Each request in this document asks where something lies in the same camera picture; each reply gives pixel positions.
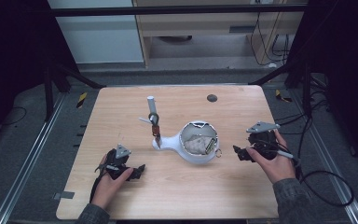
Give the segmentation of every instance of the wooden table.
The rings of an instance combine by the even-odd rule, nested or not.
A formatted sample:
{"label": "wooden table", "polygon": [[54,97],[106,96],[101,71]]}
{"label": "wooden table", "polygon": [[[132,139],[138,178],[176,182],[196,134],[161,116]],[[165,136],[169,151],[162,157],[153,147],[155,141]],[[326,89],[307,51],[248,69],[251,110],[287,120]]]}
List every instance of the wooden table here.
{"label": "wooden table", "polygon": [[[217,101],[207,100],[209,94]],[[174,136],[192,120],[217,130],[222,156],[191,164],[174,151],[152,147],[146,97],[153,95],[161,135]],[[258,164],[240,161],[233,145],[248,146],[246,129],[274,122],[258,86],[144,86],[102,89],[93,108],[57,217],[76,219],[89,202],[101,158],[121,144],[130,167],[146,164],[139,180],[126,182],[109,207],[112,219],[225,219],[277,217],[272,186]]]}

